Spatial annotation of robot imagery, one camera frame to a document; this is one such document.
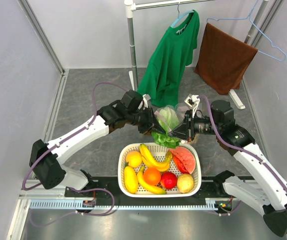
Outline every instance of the watermelon slice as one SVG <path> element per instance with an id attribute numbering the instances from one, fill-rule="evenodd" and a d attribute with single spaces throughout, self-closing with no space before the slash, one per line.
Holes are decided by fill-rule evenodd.
<path id="1" fill-rule="evenodd" d="M 173 160 L 174 164 L 176 165 L 177 169 L 179 170 L 179 172 L 181 172 L 182 174 L 189 174 L 189 172 L 185 168 L 184 164 L 182 163 L 182 161 L 179 160 L 178 157 L 173 155 L 172 160 Z"/>
<path id="2" fill-rule="evenodd" d="M 179 161 L 184 166 L 185 170 L 189 172 L 189 174 L 192 174 L 196 168 L 196 159 L 194 155 L 185 147 L 183 146 L 177 146 L 175 149 L 170 148 L 170 152 L 175 155 Z"/>

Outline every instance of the gray floor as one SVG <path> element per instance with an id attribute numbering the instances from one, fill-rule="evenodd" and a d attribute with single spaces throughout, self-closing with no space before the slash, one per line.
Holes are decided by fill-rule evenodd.
<path id="1" fill-rule="evenodd" d="M 145 70 L 145 68 L 138 69 L 139 79 L 142 79 Z M 109 81 L 130 89 L 128 71 L 127 68 L 71 69 L 63 93 L 53 138 L 66 134 L 94 114 L 91 92 L 95 84 Z M 179 102 L 182 102 L 188 94 L 203 94 L 208 96 L 210 101 L 230 101 L 237 124 L 246 128 L 259 141 L 245 90 L 241 86 L 236 92 L 246 109 L 237 109 L 228 95 L 217 94 L 193 72 L 193 68 L 187 67 L 180 85 Z M 98 108 L 120 99 L 123 94 L 124 92 L 116 87 L 100 85 L 95 94 Z M 152 137 L 140 135 L 135 126 L 127 125 L 84 147 L 74 154 L 65 165 L 76 170 L 83 169 L 92 176 L 116 176 L 118 174 L 119 154 L 122 149 L 129 144 L 149 142 L 153 142 Z M 198 153 L 203 176 L 215 176 L 224 170 L 229 170 L 237 176 L 249 175 L 239 162 L 219 147 L 214 136 L 201 135 L 193 146 Z"/>
<path id="2" fill-rule="evenodd" d="M 44 225 L 72 210 L 35 209 Z M 22 240 L 287 240 L 274 235 L 263 218 L 242 203 L 231 216 L 205 211 L 117 210 L 108 216 L 71 215 L 47 227 L 27 224 Z"/>

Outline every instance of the orange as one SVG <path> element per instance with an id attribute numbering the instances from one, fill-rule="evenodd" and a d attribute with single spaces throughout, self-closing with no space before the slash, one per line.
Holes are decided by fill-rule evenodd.
<path id="1" fill-rule="evenodd" d="M 149 167 L 143 173 L 143 179 L 149 185 L 157 185 L 160 182 L 161 178 L 162 176 L 160 172 L 156 168 L 153 168 L 153 167 Z"/>

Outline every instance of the brown towel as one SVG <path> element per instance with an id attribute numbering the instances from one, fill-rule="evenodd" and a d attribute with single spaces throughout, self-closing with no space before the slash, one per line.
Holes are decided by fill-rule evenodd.
<path id="1" fill-rule="evenodd" d="M 257 49 L 207 23 L 194 72 L 219 94 L 239 84 Z"/>

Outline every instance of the white wall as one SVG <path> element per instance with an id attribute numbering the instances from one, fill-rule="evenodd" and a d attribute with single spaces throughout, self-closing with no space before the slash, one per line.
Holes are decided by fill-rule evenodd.
<path id="1" fill-rule="evenodd" d="M 6 239 L 32 143 L 60 75 L 17 0 L 0 1 L 0 240 Z"/>
<path id="2" fill-rule="evenodd" d="M 134 2 L 142 4 L 153 0 Z M 195 9 L 200 16 L 198 48 L 194 54 L 193 66 L 198 61 L 206 19 L 245 17 L 255 2 L 214 0 L 180 6 L 181 13 Z M 269 1 L 266 11 L 272 2 Z M 124 0 L 29 0 L 29 3 L 65 68 L 131 67 Z M 139 10 L 133 15 L 137 65 L 146 67 L 165 31 L 177 18 L 177 6 Z M 247 20 L 212 23 L 242 41 L 250 28 Z"/>
<path id="3" fill-rule="evenodd" d="M 287 53 L 287 1 L 282 4 L 267 34 Z M 278 55 L 266 39 L 257 47 Z M 245 78 L 268 158 L 287 180 L 287 60 L 279 62 L 258 53 Z"/>

